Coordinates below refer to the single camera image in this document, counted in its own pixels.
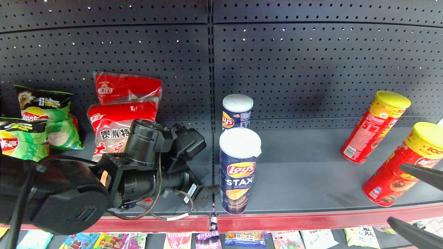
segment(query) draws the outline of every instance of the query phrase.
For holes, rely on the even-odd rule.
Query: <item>cable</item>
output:
[[[11,221],[9,222],[11,224],[10,228],[11,235],[9,236],[6,248],[16,249],[17,242],[19,239],[20,227],[23,222],[23,214],[25,212],[29,192],[31,191],[32,186],[34,185],[36,175],[37,175],[37,170],[35,168],[35,165],[32,165],[32,167],[28,169],[25,182],[23,183],[23,187],[20,189],[20,193],[17,197],[17,202],[14,207],[14,212],[12,213],[12,218]]]
[[[194,209],[194,202],[192,201],[192,198],[187,193],[185,193],[185,192],[183,192],[181,190],[173,190],[172,192],[180,193],[180,194],[188,197],[191,207],[189,208],[189,211],[187,213],[184,213],[184,214],[181,214],[181,215],[177,215],[177,216],[174,216],[174,217],[168,217],[168,218],[158,216],[158,215],[156,215],[152,211],[149,212],[149,214],[154,216],[157,219],[164,220],[164,221],[175,221],[175,220],[179,220],[179,219],[185,218],[186,216],[190,215],[192,210]]]
[[[118,214],[118,213],[116,213],[114,211],[109,211],[109,210],[107,210],[106,212],[111,214],[111,215],[113,215],[113,216],[115,216],[115,217],[117,217],[117,218],[120,218],[120,219],[126,220],[126,221],[136,221],[136,220],[144,217],[145,215],[147,215],[154,208],[154,205],[157,203],[157,200],[159,199],[159,196],[160,196],[160,191],[162,189],[162,163],[161,163],[162,159],[161,158],[162,157],[160,156],[159,157],[159,170],[157,171],[157,175],[159,175],[158,176],[158,179],[159,179],[159,190],[157,192],[157,195],[155,196],[155,199],[152,201],[152,204],[151,204],[151,206],[149,208],[146,207],[145,205],[142,205],[142,204],[136,204],[136,206],[141,206],[142,208],[144,208],[145,212],[143,212],[140,215],[134,216],[134,217],[130,217],[130,216],[126,216],[126,215],[121,215],[121,214]]]

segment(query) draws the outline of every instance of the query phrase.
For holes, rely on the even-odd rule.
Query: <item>red shelf edge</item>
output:
[[[239,231],[340,229],[387,224],[386,220],[389,216],[408,222],[440,217],[442,214],[443,203],[335,212],[221,214],[218,216],[218,231],[219,233],[229,233]]]
[[[38,228],[33,225],[23,224],[21,229],[35,230]],[[86,229],[84,233],[200,233],[208,231],[208,215],[191,215],[176,221],[163,221],[149,216],[136,221],[125,221],[116,217],[102,217],[92,227]]]

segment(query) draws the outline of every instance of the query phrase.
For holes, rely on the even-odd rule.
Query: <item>robotic arm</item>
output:
[[[12,223],[20,200],[25,203],[19,214],[20,224],[62,235],[86,230],[105,212],[127,220],[148,213],[165,219],[151,209],[160,194],[165,197],[169,192],[183,194],[183,201],[190,202],[192,210],[197,197],[211,196],[216,190],[203,187],[186,164],[205,147],[203,136],[193,128],[176,124],[169,129],[155,122],[134,120],[125,152],[104,154],[98,163],[63,155],[49,156],[38,163],[1,155],[0,223]],[[102,177],[105,185],[99,180]],[[30,185],[29,191],[23,190],[26,185]],[[149,208],[136,204],[147,198],[153,199]],[[136,205],[146,212],[126,217],[108,210],[127,210]]]

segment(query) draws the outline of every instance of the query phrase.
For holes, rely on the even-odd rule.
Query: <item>blue chip can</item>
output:
[[[235,128],[251,127],[251,109],[254,106],[254,100],[243,94],[231,94],[223,99],[223,131]]]
[[[260,137],[247,128],[229,129],[220,136],[221,205],[229,214],[246,209],[260,147]]]

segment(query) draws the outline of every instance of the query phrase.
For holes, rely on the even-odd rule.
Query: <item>colorful snack packet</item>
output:
[[[163,83],[157,78],[134,74],[94,72],[97,97],[101,105],[147,101],[161,98]]]
[[[167,233],[163,249],[191,249],[192,233]]]
[[[91,249],[99,233],[76,233],[69,236],[59,249]]]
[[[48,141],[58,150],[83,149],[78,130],[69,116],[72,93],[15,86],[22,118],[47,120]]]
[[[306,249],[328,249],[338,244],[330,229],[302,230],[300,233]]]
[[[127,233],[102,233],[93,249],[121,249],[128,238]]]
[[[374,229],[371,226],[345,228],[348,246],[356,245],[380,249]]]
[[[3,237],[3,235],[6,233],[8,231],[8,229],[7,228],[4,228],[4,227],[0,227],[0,238],[2,238]]]
[[[266,248],[262,232],[227,233],[225,237],[225,245]]]
[[[68,117],[72,93],[15,87],[24,120],[59,121]]]
[[[0,117],[0,144],[4,155],[38,162],[49,155],[46,137],[46,121]]]
[[[218,231],[199,233],[195,236],[195,249],[222,249]]]
[[[124,104],[91,105],[88,117],[95,132],[96,149],[92,160],[98,162],[103,153],[124,152],[129,128],[134,119],[155,121],[158,100]]]
[[[45,249],[49,241],[51,241],[53,234],[41,231],[30,230],[25,234],[22,241],[20,241],[17,249]]]
[[[272,232],[276,249],[304,249],[302,237],[298,231]]]
[[[129,233],[123,249],[144,249],[147,233]]]

